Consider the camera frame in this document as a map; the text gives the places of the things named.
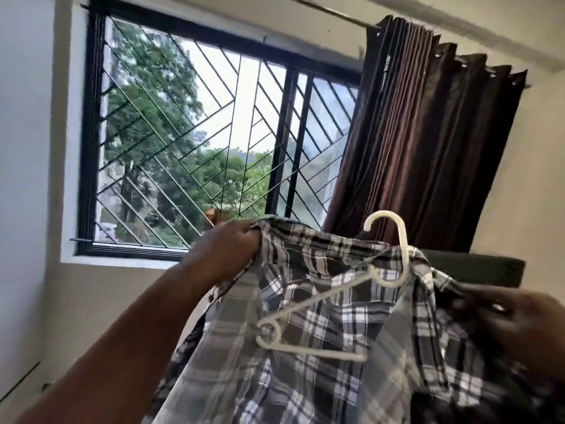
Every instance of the white wall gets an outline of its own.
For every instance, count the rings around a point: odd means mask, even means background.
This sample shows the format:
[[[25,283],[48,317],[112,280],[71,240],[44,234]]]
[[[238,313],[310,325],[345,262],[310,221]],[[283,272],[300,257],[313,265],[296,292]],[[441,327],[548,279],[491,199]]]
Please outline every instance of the white wall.
[[[167,13],[204,22],[287,49],[300,49],[360,67],[364,52],[364,30],[289,0],[137,0]],[[367,0],[317,0],[342,8],[358,18],[378,22],[393,13]],[[125,262],[71,256],[76,231],[76,190],[80,142],[80,107],[84,68],[84,20],[78,3],[58,0],[54,80],[51,162],[51,206],[49,273],[47,276],[46,379],[61,374],[102,334],[167,264]],[[531,67],[530,81],[550,73],[523,60],[481,47],[476,42],[445,33],[446,41],[458,42],[461,53],[486,50],[492,63]],[[143,264],[158,269],[115,267]]]
[[[473,251],[524,259],[523,286],[565,304],[565,72],[522,96]]]
[[[54,0],[0,0],[0,398],[42,356]]]

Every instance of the black window grille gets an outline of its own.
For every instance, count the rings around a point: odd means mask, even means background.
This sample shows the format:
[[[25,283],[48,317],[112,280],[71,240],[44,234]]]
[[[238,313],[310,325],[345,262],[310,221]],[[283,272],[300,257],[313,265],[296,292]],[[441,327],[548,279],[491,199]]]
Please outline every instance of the black window grille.
[[[319,228],[358,72],[91,0],[77,252],[179,259],[214,218]]]

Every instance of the green foliage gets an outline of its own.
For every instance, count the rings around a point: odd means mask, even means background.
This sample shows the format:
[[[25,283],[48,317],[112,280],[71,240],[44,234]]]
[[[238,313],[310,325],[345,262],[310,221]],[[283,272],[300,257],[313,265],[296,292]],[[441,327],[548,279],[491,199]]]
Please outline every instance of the green foliage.
[[[250,153],[246,171],[238,149],[228,157],[202,144],[206,134],[192,130],[203,111],[189,53],[168,35],[123,21],[111,25],[104,172],[110,180],[124,178],[105,193],[142,242],[162,246],[159,236],[169,247],[185,248],[174,230],[191,244],[199,237],[195,229],[209,226],[203,211],[221,205],[237,216],[240,201],[243,210],[267,192],[268,176],[259,180],[272,156]],[[265,199],[253,207],[257,212],[244,215],[262,215]],[[135,242],[108,212],[103,219],[118,224],[119,241]]]

